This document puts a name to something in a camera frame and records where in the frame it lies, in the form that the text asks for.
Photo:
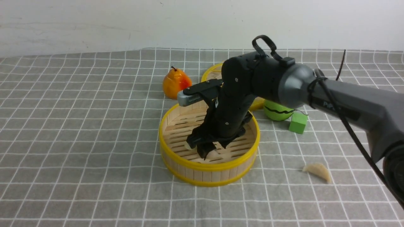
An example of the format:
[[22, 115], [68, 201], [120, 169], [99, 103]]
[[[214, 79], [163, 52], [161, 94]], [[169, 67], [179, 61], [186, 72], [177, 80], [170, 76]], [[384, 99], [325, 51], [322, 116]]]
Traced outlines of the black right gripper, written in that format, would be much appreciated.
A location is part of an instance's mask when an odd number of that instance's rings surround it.
[[187, 143], [197, 148], [202, 159], [215, 151], [215, 142], [227, 148], [246, 139], [244, 124], [252, 118], [248, 111], [256, 98], [252, 79], [260, 60], [259, 54], [252, 52], [231, 57], [222, 64], [219, 95], [208, 105], [203, 123], [187, 137]]

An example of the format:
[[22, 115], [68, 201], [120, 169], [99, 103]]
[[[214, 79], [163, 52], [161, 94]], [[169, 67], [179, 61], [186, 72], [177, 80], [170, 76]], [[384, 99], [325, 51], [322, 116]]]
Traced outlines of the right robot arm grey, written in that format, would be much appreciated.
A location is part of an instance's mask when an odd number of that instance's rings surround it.
[[187, 138], [201, 158], [245, 133], [256, 97], [290, 109], [309, 105], [338, 117], [388, 190], [403, 206], [403, 94], [328, 79], [321, 70], [276, 53], [251, 52], [229, 58], [222, 79], [187, 87], [177, 94], [182, 107], [205, 101], [203, 123]]

